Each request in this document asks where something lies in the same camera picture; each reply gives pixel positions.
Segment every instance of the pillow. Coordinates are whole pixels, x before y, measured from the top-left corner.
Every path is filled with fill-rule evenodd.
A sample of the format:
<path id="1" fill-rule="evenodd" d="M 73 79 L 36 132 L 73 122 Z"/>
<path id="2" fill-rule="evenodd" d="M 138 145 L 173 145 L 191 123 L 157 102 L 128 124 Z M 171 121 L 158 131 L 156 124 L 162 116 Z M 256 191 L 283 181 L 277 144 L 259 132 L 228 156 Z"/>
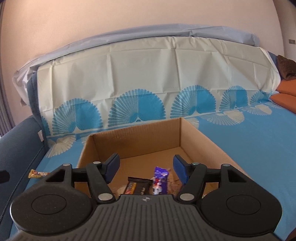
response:
<path id="1" fill-rule="evenodd" d="M 282 94 L 296 96 L 296 80 L 282 80 L 276 90 Z"/>
<path id="2" fill-rule="evenodd" d="M 275 94 L 275 95 L 272 95 L 270 99 L 274 103 L 296 114 L 296 96 L 292 96 L 288 94 Z"/>

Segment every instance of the black robotic gripper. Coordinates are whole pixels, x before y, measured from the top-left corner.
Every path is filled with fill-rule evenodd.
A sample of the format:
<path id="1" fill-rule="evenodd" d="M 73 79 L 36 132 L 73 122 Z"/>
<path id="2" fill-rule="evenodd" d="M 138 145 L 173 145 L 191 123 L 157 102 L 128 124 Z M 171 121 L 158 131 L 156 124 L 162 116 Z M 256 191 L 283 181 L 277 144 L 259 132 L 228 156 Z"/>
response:
<path id="1" fill-rule="evenodd" d="M 107 184 L 119 166 L 115 153 L 104 163 L 55 169 L 11 204 L 19 229 L 12 240 L 280 240 L 273 233 L 282 214 L 279 201 L 230 164 L 209 169 L 175 155 L 173 167 L 183 183 L 176 197 L 116 200 Z M 91 198 L 74 182 L 87 182 Z M 202 198 L 208 182 L 219 188 Z"/>

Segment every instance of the fan pattern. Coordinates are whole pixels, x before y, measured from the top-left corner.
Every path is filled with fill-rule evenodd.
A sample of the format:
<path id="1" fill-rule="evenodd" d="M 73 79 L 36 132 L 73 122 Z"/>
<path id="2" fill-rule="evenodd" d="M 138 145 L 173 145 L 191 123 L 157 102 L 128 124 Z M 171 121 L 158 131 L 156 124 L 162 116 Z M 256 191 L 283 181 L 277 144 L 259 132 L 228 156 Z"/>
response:
<path id="1" fill-rule="evenodd" d="M 248 106 L 242 108 L 242 111 L 247 111 L 253 115 L 271 115 L 272 110 L 265 104 L 258 104 L 255 106 Z"/>
<path id="2" fill-rule="evenodd" d="M 279 105 L 277 105 L 277 104 L 275 104 L 275 103 L 273 103 L 273 102 L 271 102 L 271 101 L 266 102 L 266 103 L 264 103 L 264 104 L 265 104 L 265 105 L 268 105 L 269 107 L 275 108 L 275 109 L 284 109 L 283 107 L 281 107 L 281 106 L 279 106 Z"/>
<path id="3" fill-rule="evenodd" d="M 170 111 L 171 118 L 185 117 L 216 111 L 216 99 L 209 90 L 193 85 L 183 89 L 175 98 Z"/>
<path id="4" fill-rule="evenodd" d="M 115 100 L 109 112 L 108 127 L 164 119 L 165 108 L 161 99 L 148 90 L 135 89 Z"/>
<path id="5" fill-rule="evenodd" d="M 195 117 L 191 117 L 186 120 L 189 121 L 196 129 L 198 129 L 198 127 L 200 125 L 198 119 L 196 119 Z"/>
<path id="6" fill-rule="evenodd" d="M 257 93 L 255 93 L 250 100 L 250 104 L 258 104 L 258 103 L 265 103 L 268 102 L 268 98 L 269 98 L 270 94 L 268 94 L 267 92 L 264 91 L 258 91 Z"/>
<path id="7" fill-rule="evenodd" d="M 51 139 L 48 140 L 50 149 L 45 154 L 45 157 L 53 157 L 64 153 L 72 147 L 72 144 L 76 141 L 75 135 L 65 136 L 63 138 L 58 138 L 57 141 Z"/>
<path id="8" fill-rule="evenodd" d="M 232 86 L 223 93 L 220 111 L 234 110 L 248 105 L 247 91 L 241 86 Z"/>
<path id="9" fill-rule="evenodd" d="M 45 119 L 43 116 L 41 116 L 41 122 L 42 122 L 42 125 L 43 125 L 43 127 L 44 127 L 44 130 L 45 130 L 45 134 L 46 134 L 46 136 L 47 136 L 47 137 L 50 136 L 49 125 L 48 125 L 46 119 Z"/>
<path id="10" fill-rule="evenodd" d="M 72 133 L 76 127 L 79 130 L 103 127 L 101 115 L 91 102 L 75 98 L 55 110 L 52 120 L 54 135 Z"/>
<path id="11" fill-rule="evenodd" d="M 200 118 L 213 124 L 232 126 L 242 123 L 244 121 L 244 114 L 239 110 L 229 110 L 222 113 L 202 115 Z"/>

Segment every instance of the white label tag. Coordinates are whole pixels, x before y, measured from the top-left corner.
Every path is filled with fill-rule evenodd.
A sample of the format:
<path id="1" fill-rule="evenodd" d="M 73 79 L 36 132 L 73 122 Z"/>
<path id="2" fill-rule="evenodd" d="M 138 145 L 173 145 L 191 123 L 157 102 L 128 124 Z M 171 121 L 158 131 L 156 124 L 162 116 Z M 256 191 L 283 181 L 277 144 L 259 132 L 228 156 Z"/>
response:
<path id="1" fill-rule="evenodd" d="M 38 131 L 38 136 L 39 136 L 41 141 L 44 141 L 42 130 Z"/>

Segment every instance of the sofa armrest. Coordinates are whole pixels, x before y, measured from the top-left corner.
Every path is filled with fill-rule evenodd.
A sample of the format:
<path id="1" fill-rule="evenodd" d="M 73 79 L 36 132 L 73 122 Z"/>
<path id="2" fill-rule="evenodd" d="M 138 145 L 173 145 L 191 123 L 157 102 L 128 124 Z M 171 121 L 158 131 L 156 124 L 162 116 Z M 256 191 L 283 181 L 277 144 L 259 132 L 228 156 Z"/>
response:
<path id="1" fill-rule="evenodd" d="M 44 142 L 38 136 L 40 130 L 31 116 L 0 138 L 0 171 L 6 171 L 2 172 L 6 179 L 9 173 L 9 181 L 0 183 L 0 241 L 9 238 L 11 202 L 25 190 L 28 173 L 45 155 Z"/>

